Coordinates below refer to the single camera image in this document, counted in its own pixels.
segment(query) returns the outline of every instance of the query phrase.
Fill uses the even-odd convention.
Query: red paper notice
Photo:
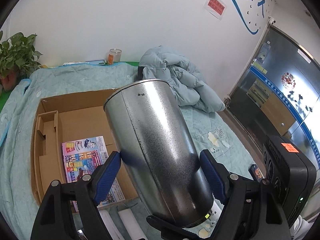
[[[218,14],[222,15],[224,6],[218,0],[210,0],[208,6],[215,10]]]

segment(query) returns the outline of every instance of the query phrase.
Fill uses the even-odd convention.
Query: wooden cabinet
[[[289,109],[281,102],[275,93],[270,93],[270,96],[260,109],[268,117],[280,135],[284,135],[296,121]]]

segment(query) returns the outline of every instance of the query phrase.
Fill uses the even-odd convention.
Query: glass door
[[[320,156],[320,67],[302,47],[271,27],[228,110],[256,144],[266,135],[289,138],[317,168]]]

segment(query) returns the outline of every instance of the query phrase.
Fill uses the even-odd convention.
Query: blue gripper pad
[[[223,164],[215,161],[209,150],[203,150],[199,159],[214,197],[225,205],[228,202],[229,191],[228,170]]]
[[[113,151],[97,172],[93,172],[91,192],[93,203],[97,206],[106,199],[121,166],[120,153]]]

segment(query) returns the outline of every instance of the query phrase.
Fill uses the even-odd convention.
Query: metal cylinder
[[[148,212],[181,228],[203,220],[212,192],[168,83],[153,79],[122,87],[104,111]]]

